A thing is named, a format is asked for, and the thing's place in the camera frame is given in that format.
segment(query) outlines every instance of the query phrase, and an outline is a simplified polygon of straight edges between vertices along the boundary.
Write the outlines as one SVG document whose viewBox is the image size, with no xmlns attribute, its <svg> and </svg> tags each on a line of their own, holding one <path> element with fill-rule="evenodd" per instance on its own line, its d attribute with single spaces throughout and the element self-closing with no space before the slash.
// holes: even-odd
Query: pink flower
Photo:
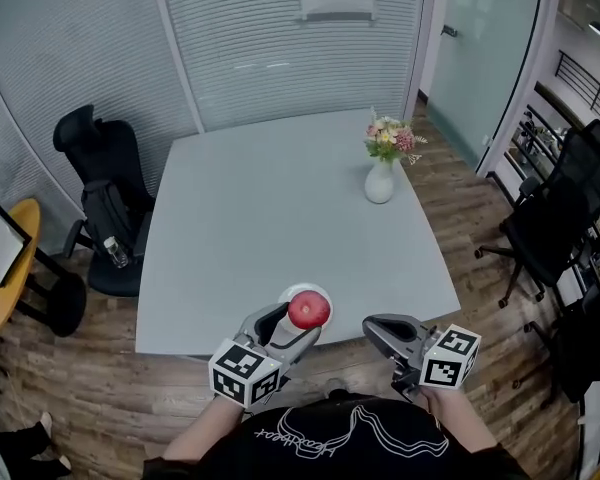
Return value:
<svg viewBox="0 0 600 480">
<path fill-rule="evenodd" d="M 407 151 L 412 150 L 415 145 L 416 138 L 409 128 L 400 130 L 396 135 L 396 147 L 398 148 L 398 151 L 406 153 Z"/>
</svg>

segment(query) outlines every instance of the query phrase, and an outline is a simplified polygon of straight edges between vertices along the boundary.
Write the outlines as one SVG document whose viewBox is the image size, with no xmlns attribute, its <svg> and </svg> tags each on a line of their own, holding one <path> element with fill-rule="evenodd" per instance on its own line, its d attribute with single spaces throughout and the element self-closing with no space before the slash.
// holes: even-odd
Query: table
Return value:
<svg viewBox="0 0 600 480">
<path fill-rule="evenodd" d="M 7 281 L 0 287 L 0 328 L 7 323 L 15 309 L 48 325 L 59 336 L 68 336 L 78 327 L 86 306 L 86 289 L 80 276 L 60 267 L 38 249 L 40 238 L 40 205 L 35 199 L 25 199 L 14 206 L 9 215 L 31 237 L 27 248 L 16 260 Z M 30 274 L 36 258 L 58 281 L 51 290 L 40 286 Z M 41 312 L 20 300 L 24 288 L 28 287 L 47 299 L 47 310 Z"/>
<path fill-rule="evenodd" d="M 371 314 L 459 310 L 399 163 L 388 203 L 364 196 L 369 120 L 368 110 L 314 114 L 175 141 L 149 231 L 136 351 L 211 354 L 299 282 L 333 302 L 318 343 L 362 336 Z"/>
</svg>

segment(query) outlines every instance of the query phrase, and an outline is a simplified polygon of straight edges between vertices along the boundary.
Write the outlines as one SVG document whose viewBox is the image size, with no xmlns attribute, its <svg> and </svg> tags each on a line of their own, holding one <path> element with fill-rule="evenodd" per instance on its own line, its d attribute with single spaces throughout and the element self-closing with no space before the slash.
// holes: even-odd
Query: yellow table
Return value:
<svg viewBox="0 0 600 480">
<path fill-rule="evenodd" d="M 6 285 L 0 287 L 0 328 L 9 320 L 16 308 L 40 238 L 40 206 L 35 199 L 21 201 L 9 212 L 9 215 L 31 237 L 31 241 L 9 273 Z"/>
<path fill-rule="evenodd" d="M 74 332 L 84 314 L 86 288 L 77 274 L 72 274 L 38 249 L 40 238 L 40 205 L 35 199 L 21 201 L 9 212 L 13 220 L 31 237 L 31 241 L 16 260 L 6 284 L 0 287 L 0 328 L 9 320 L 14 309 L 48 325 L 58 336 Z M 51 290 L 40 286 L 30 275 L 33 258 L 58 276 Z M 47 299 L 46 312 L 32 308 L 20 300 L 28 287 Z"/>
</svg>

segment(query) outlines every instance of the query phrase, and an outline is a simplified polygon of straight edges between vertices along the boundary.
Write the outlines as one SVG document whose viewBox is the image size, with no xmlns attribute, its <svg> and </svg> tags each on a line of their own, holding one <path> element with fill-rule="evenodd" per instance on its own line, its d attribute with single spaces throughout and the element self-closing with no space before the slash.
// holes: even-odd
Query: flower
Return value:
<svg viewBox="0 0 600 480">
<path fill-rule="evenodd" d="M 415 145 L 416 138 L 410 128 L 403 128 L 396 135 L 396 147 L 402 153 L 412 150 Z"/>
<path fill-rule="evenodd" d="M 365 145 L 369 155 L 389 163 L 405 158 L 413 165 L 422 156 L 414 154 L 413 149 L 419 143 L 427 142 L 424 137 L 413 133 L 408 121 L 398 121 L 388 116 L 378 118 L 374 108 L 371 108 L 371 124 L 367 127 L 366 135 Z"/>
</svg>

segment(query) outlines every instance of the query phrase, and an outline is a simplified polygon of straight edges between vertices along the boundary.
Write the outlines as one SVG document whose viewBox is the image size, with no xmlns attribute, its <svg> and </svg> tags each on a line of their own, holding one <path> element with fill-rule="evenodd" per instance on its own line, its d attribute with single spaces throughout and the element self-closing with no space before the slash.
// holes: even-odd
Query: flower vase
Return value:
<svg viewBox="0 0 600 480">
<path fill-rule="evenodd" d="M 367 174 L 364 193 L 372 203 L 386 203 L 393 196 L 393 161 L 377 159 Z"/>
</svg>

